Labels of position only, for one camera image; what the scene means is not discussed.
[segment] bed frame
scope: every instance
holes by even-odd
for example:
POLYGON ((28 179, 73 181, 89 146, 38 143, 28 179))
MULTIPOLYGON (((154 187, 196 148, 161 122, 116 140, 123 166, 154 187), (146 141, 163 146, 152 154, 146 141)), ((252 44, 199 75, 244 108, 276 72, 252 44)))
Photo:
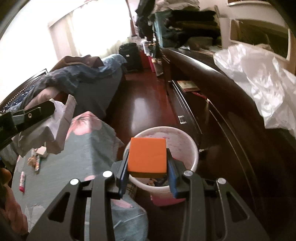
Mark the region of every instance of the bed frame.
POLYGON ((26 80, 22 83, 19 87, 17 87, 13 92, 11 92, 0 104, 0 114, 4 114, 6 111, 6 107, 9 106, 11 102, 13 102, 20 94, 24 93, 25 90, 39 80, 43 75, 46 75, 47 69, 44 69, 37 73, 36 75, 32 76, 30 79, 26 80))

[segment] book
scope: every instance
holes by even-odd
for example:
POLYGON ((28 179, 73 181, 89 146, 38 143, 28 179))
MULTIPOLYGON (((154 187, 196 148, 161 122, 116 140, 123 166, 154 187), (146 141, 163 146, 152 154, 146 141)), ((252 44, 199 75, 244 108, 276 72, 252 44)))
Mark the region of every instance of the book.
POLYGON ((191 80, 178 80, 177 82, 184 92, 199 91, 199 88, 191 80))

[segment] dresser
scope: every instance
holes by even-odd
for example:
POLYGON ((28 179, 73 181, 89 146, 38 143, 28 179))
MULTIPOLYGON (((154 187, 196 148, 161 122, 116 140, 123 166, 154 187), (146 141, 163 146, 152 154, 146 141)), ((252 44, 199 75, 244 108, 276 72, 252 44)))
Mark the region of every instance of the dresser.
POLYGON ((290 236, 296 224, 295 138, 283 129, 265 129, 253 100, 212 56, 173 48, 161 48, 161 54, 179 128, 201 151, 197 173, 225 178, 272 240, 290 240, 285 235, 290 236), (178 80, 194 81, 202 96, 184 92, 178 80))

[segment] pillow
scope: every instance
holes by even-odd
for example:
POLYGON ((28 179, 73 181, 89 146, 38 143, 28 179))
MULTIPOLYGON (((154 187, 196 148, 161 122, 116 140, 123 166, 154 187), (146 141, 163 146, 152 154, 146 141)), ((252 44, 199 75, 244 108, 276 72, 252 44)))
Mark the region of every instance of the pillow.
POLYGON ((39 105, 45 101, 48 101, 50 99, 55 99, 56 96, 59 95, 61 91, 56 89, 55 87, 47 87, 44 90, 42 90, 37 96, 35 96, 29 104, 24 108, 24 110, 28 110, 36 105, 39 105))

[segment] black bag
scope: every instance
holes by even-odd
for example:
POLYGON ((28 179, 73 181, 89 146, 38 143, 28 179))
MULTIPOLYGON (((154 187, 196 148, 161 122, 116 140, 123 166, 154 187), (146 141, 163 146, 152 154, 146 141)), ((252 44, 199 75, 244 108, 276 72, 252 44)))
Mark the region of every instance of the black bag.
POLYGON ((119 54, 127 61, 127 63, 124 64, 127 71, 143 70, 140 53, 136 43, 121 45, 119 47, 119 54))

